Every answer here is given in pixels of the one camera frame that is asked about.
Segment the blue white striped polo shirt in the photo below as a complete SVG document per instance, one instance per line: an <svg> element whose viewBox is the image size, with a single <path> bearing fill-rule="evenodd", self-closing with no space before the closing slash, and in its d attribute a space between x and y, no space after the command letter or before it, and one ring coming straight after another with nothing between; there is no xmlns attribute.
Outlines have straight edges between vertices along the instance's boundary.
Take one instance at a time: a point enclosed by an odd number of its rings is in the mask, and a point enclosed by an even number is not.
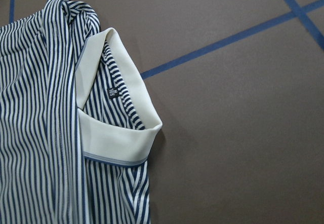
<svg viewBox="0 0 324 224"><path fill-rule="evenodd" d="M117 31L47 0L1 28L1 223L150 223L162 123Z"/></svg>

